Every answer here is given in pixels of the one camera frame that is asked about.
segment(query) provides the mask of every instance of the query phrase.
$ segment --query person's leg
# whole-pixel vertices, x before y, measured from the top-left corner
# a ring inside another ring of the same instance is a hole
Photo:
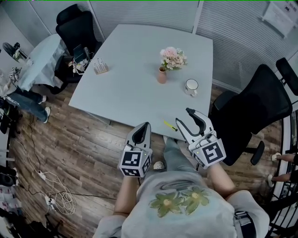
[[[16,90],[16,93],[26,98],[29,98],[36,103],[41,103],[44,99],[44,96],[40,95],[39,93],[35,93],[33,91],[26,91],[26,90],[22,91],[21,89],[18,88]]]
[[[39,120],[42,122],[47,121],[48,114],[46,110],[36,103],[35,101],[21,95],[18,93],[12,93],[9,96],[7,96],[7,102],[18,106],[24,110],[29,111],[30,113],[34,114]]]
[[[151,175],[158,174],[158,173],[161,173],[161,172],[166,172],[164,163],[162,161],[157,161],[157,162],[154,163],[153,169],[151,168],[150,170],[147,171],[144,179],[147,179]]]
[[[196,173],[194,166],[181,152],[178,144],[172,138],[167,139],[163,157],[166,161],[167,171],[186,171]]]
[[[284,160],[284,161],[287,161],[287,162],[294,162],[294,157],[295,157],[294,154],[280,155],[279,153],[276,153],[276,154],[272,155],[272,160],[275,161],[277,159],[280,159],[280,160]]]
[[[291,179],[291,174],[287,173],[287,174],[279,175],[277,177],[272,177],[271,181],[272,182],[287,182],[287,181],[290,181],[290,179]]]

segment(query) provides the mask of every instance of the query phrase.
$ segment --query white sandal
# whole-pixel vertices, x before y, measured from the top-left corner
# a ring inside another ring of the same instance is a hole
[[[271,160],[272,161],[277,161],[277,156],[278,155],[281,155],[280,153],[275,153],[275,154],[273,154],[272,156],[271,156]]]
[[[48,121],[48,117],[50,116],[50,114],[51,114],[51,108],[49,108],[48,106],[45,108],[45,110],[46,110],[46,113],[47,113],[47,120],[46,121],[44,121],[44,123],[47,123],[47,121]]]
[[[39,102],[38,104],[42,104],[42,103],[45,102],[46,100],[47,100],[46,95],[43,95],[43,96],[42,96],[42,100],[41,100],[41,102]]]
[[[273,176],[271,174],[269,174],[267,177],[267,183],[270,188],[273,188],[273,186],[274,186],[274,184],[272,182],[272,178],[273,178]]]
[[[157,161],[154,165],[153,165],[153,169],[155,170],[155,169],[164,169],[165,168],[165,166],[164,166],[164,164],[163,164],[163,162],[162,161]]]

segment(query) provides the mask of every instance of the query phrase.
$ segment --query white desk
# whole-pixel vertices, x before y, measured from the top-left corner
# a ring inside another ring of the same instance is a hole
[[[180,48],[188,57],[181,70],[167,72],[166,84],[157,82],[160,51]],[[208,115],[213,69],[212,40],[156,26],[118,25],[94,58],[102,58],[109,72],[96,75],[92,63],[77,86],[69,105],[92,114],[137,126],[148,121],[152,132],[183,139],[163,123],[181,119],[194,132],[198,127],[187,107]],[[198,96],[184,92],[187,79],[199,83]]]

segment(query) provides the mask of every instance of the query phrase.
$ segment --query window blind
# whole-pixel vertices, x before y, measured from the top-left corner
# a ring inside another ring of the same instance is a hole
[[[191,32],[198,1],[91,1],[107,38],[118,24],[163,26]]]
[[[261,21],[268,2],[205,1],[198,35],[213,39],[213,78],[244,89],[260,64],[276,71],[275,63],[290,58],[298,46],[298,29],[284,39]]]

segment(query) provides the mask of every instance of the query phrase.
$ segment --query white cable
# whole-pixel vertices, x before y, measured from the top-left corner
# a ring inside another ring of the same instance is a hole
[[[24,149],[25,151],[25,154],[31,164],[31,166],[33,167],[33,169],[37,172],[37,170],[35,169],[35,167],[33,166],[33,164],[31,163],[31,160],[25,150],[25,147],[23,146],[23,144],[21,142],[19,142],[17,139],[15,139]],[[56,207],[57,209],[60,211],[60,213],[64,214],[64,215],[72,215],[75,213],[75,210],[76,210],[76,201],[75,201],[75,198],[73,197],[73,195],[71,194],[70,190],[63,185],[63,183],[61,182],[60,178],[52,173],[52,172],[44,172],[42,173],[41,171],[37,172],[38,175],[51,187],[51,191],[49,192],[46,192],[45,194],[47,196],[51,196],[51,192],[54,190],[56,192],[55,194],[55,198],[53,198],[53,200],[55,201],[55,204],[56,204]],[[55,176],[55,178],[58,180],[57,181],[54,181],[54,180],[50,180],[46,177],[45,174],[52,174],[53,176]],[[64,190],[64,192],[61,192],[60,190],[58,190],[57,188],[55,188],[55,184],[58,184],[59,186],[61,186]],[[61,200],[62,204],[60,204],[60,202],[57,201],[57,196],[59,197],[59,200]]]
[[[29,160],[31,166],[34,168],[35,172],[37,172],[37,170],[35,169],[35,167],[34,167],[33,164],[31,163],[31,160],[30,160],[30,158],[29,158],[29,156],[28,156],[28,154],[27,154],[27,152],[26,152],[25,147],[23,146],[23,144],[22,144],[21,142],[19,142],[17,139],[15,139],[15,141],[18,142],[18,143],[23,147],[23,149],[24,149],[24,151],[25,151],[25,153],[26,153],[26,156],[27,156],[27,158],[28,158],[28,160]]]

